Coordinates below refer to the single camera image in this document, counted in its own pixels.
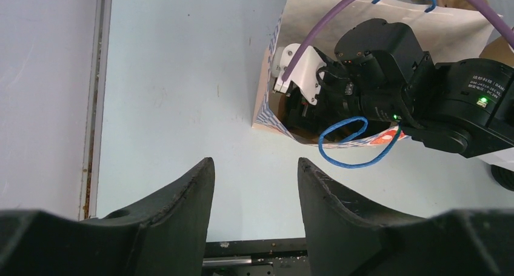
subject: white paper bag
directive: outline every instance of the white paper bag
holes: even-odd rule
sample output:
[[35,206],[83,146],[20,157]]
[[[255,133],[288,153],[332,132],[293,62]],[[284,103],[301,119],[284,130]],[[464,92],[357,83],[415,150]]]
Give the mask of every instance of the white paper bag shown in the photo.
[[[292,135],[277,118],[282,94],[270,91],[275,83],[274,78],[270,79],[271,63],[277,47],[301,43],[314,25],[340,1],[287,0],[264,54],[252,127],[287,135],[303,144],[314,143]],[[493,30],[488,20],[476,11],[437,7],[434,11],[425,13],[426,5],[396,0],[382,0],[374,5],[372,1],[357,0],[345,8],[327,24],[312,45],[325,54],[332,55],[336,43],[349,30],[366,20],[382,18],[389,23],[402,22],[411,26],[421,47],[430,52],[434,62],[456,62],[478,58]],[[397,127],[392,127],[370,138],[345,144],[326,144],[326,147],[387,144],[396,130]]]

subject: purple cable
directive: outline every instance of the purple cable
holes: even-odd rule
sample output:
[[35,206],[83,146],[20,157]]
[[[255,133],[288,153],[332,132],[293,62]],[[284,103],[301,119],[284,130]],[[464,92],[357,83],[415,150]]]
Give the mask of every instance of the purple cable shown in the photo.
[[[282,80],[286,81],[296,67],[296,64],[300,60],[300,57],[304,54],[308,46],[311,45],[314,38],[318,33],[329,23],[341,10],[345,9],[356,0],[342,0],[334,6],[321,20],[312,28],[305,40],[302,42],[295,55],[291,59],[289,66],[282,75]],[[507,42],[514,47],[514,32],[512,29],[503,21],[496,12],[487,5],[483,0],[466,0],[473,5],[484,17],[491,22],[494,28],[507,40]]]

